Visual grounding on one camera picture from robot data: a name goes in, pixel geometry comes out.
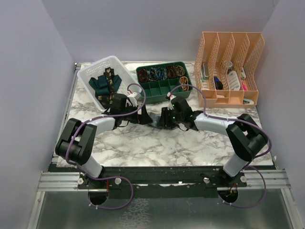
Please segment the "grey blue floral tie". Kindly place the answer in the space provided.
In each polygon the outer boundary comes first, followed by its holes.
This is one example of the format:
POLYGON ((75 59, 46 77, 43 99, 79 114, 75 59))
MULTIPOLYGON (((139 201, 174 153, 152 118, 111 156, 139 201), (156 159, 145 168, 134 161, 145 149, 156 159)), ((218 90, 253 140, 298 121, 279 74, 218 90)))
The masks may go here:
POLYGON ((158 129, 162 128, 160 125, 158 125, 158 123, 160 121, 160 118, 161 118, 161 116, 159 114, 151 112, 149 114, 149 117, 152 120, 152 122, 148 124, 149 126, 154 127, 154 128, 158 128, 158 129))

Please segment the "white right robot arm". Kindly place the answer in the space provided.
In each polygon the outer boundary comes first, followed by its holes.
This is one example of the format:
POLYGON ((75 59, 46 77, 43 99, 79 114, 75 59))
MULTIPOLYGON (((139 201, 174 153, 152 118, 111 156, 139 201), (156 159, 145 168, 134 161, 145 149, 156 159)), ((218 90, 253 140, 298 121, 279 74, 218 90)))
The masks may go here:
POLYGON ((219 174, 220 183, 229 187, 236 175, 267 145, 267 136, 247 114, 236 118, 212 116, 203 111, 194 111, 186 99, 172 96, 167 107, 162 108, 157 126, 172 129, 183 124, 187 130, 210 131, 227 136, 234 154, 219 174))

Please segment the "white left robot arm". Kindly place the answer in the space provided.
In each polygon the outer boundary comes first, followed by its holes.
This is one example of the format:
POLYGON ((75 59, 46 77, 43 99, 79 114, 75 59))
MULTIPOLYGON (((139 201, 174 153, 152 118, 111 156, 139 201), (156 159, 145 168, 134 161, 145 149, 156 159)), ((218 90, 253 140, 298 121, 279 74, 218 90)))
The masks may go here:
POLYGON ((56 144, 56 155, 89 176, 89 183, 94 188, 101 188, 105 184, 104 167, 92 156, 95 137, 120 127, 123 121, 141 125, 151 123, 145 105, 137 105, 139 98, 140 94, 136 92, 116 94, 101 116, 87 121, 69 119, 56 144))

